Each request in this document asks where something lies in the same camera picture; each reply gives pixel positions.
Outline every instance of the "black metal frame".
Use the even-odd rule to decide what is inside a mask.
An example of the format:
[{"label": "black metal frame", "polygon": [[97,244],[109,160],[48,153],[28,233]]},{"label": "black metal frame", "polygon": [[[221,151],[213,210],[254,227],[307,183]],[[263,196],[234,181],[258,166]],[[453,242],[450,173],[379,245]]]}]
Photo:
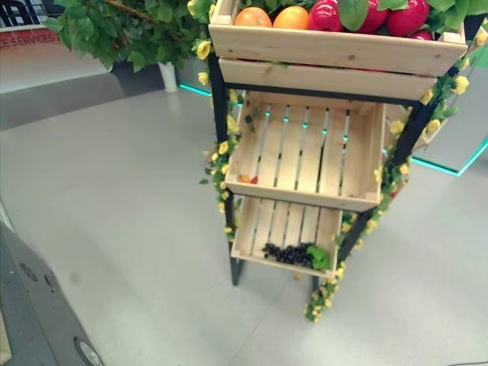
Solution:
[{"label": "black metal frame", "polygon": [[[474,39],[478,29],[483,23],[483,19],[486,14],[468,16],[464,20],[464,35],[466,41],[471,41]],[[330,91],[317,91],[317,90],[306,90],[306,89],[296,89],[296,88],[280,88],[273,86],[263,86],[263,85],[251,85],[251,84],[238,84],[232,82],[225,82],[223,80],[222,72],[219,66],[218,57],[215,53],[209,55],[208,59],[209,69],[210,69],[210,82],[212,85],[212,95],[213,95],[213,113],[215,117],[215,128],[217,131],[217,142],[221,143],[227,139],[227,125],[226,125],[226,115],[227,115],[227,98],[226,89],[235,88],[242,90],[253,90],[258,92],[274,92],[283,94],[295,94],[295,95],[308,95],[313,97],[322,98],[335,98],[335,99],[348,99],[348,100],[359,100],[359,101],[375,101],[380,103],[388,104],[401,104],[412,106],[412,112],[409,115],[408,123],[405,125],[403,132],[401,133],[399,139],[396,142],[396,149],[393,154],[393,163],[395,165],[402,164],[412,153],[412,148],[416,141],[419,139],[424,127],[429,122],[432,112],[438,105],[438,101],[432,101],[428,105],[423,105],[417,100],[412,99],[402,99],[402,98],[390,98],[387,96],[379,97],[373,95],[356,95],[356,94],[346,94],[337,93]],[[454,67],[449,69],[448,75],[454,75],[458,70]],[[232,226],[232,202],[233,194],[229,192],[230,195],[225,202],[226,211],[226,224],[227,226]],[[344,238],[341,247],[339,249],[338,262],[344,261],[349,253],[351,252],[354,244],[358,240],[361,232],[366,227],[366,223],[373,214],[374,208],[361,212],[358,215],[358,219],[355,221],[353,227],[350,229],[346,237]],[[230,251],[232,249],[232,242],[229,242],[229,257],[230,257],[230,270],[232,275],[233,285],[239,283],[239,276],[243,266],[243,260],[238,260],[230,256]],[[312,276],[312,289],[316,291],[319,287],[319,278],[317,276]]]}]

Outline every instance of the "wooden crate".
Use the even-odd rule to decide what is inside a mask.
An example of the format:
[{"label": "wooden crate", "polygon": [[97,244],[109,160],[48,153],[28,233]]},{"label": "wooden crate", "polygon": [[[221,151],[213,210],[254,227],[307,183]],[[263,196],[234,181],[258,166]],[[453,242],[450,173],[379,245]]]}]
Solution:
[{"label": "wooden crate", "polygon": [[[241,225],[236,232],[231,256],[308,275],[333,278],[337,265],[337,246],[331,236],[340,230],[341,215],[340,210],[245,197]],[[265,258],[262,250],[267,242],[282,248],[298,246],[301,242],[313,242],[330,257],[331,268],[315,270]]]},{"label": "wooden crate", "polygon": [[[380,203],[384,104],[252,92],[225,182],[236,194],[364,211]],[[254,117],[255,131],[246,123]],[[257,184],[242,176],[257,176]]]},{"label": "wooden crate", "polygon": [[226,82],[417,100],[435,84],[433,77],[337,69],[286,67],[273,63],[220,59]]},{"label": "wooden crate", "polygon": [[459,33],[442,34],[438,41],[317,30],[237,27],[233,22],[240,2],[218,0],[210,22],[213,47],[224,59],[440,76],[467,50],[462,27]]}]

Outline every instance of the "wooden display stand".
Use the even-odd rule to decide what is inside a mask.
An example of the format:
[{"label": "wooden display stand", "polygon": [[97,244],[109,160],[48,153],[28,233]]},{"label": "wooden display stand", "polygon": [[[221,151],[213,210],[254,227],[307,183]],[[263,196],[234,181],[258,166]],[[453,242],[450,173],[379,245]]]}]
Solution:
[{"label": "wooden display stand", "polygon": [[[423,41],[236,27],[239,3],[218,0],[209,26],[218,143],[227,139],[226,88],[251,91],[239,112],[241,140],[225,179],[231,190],[227,226],[233,222],[233,194],[248,196],[229,242],[233,284],[243,260],[250,260],[312,275],[316,287],[318,277],[333,278],[380,203],[373,171],[382,165],[383,147],[393,143],[385,140],[387,120],[406,120],[398,108],[412,107],[396,142],[398,165],[437,105],[424,106],[419,99],[436,76],[457,71],[449,68],[466,52],[466,40],[473,39],[484,16],[468,17],[459,33]],[[270,62],[299,64],[282,68]],[[244,121],[252,111],[257,111],[254,131]],[[239,178],[244,175],[256,176],[257,184]],[[333,236],[340,231],[342,210],[358,212],[358,218],[338,247]],[[318,271],[278,263],[265,258],[267,242],[280,247],[313,242],[329,255],[331,266]]]}]

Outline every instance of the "fruit display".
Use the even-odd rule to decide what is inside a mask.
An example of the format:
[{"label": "fruit display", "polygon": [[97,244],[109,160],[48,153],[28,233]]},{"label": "fruit display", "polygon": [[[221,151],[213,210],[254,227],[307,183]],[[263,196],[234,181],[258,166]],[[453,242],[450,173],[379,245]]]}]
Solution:
[{"label": "fruit display", "polygon": [[316,0],[282,4],[274,0],[265,3],[273,3],[274,7],[247,1],[247,5],[263,8],[244,8],[234,25],[434,40],[434,32],[457,30],[469,14],[469,9],[465,9],[466,14],[455,13],[454,16],[452,8],[434,0]]}]

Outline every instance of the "white pot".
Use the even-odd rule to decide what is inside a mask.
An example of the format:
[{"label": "white pot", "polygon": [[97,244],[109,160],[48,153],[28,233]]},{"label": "white pot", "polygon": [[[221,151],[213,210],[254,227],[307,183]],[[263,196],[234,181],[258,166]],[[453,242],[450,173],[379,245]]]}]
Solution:
[{"label": "white pot", "polygon": [[162,80],[165,83],[165,90],[168,93],[176,93],[178,86],[176,85],[175,67],[172,63],[158,63],[159,71],[161,72]]}]

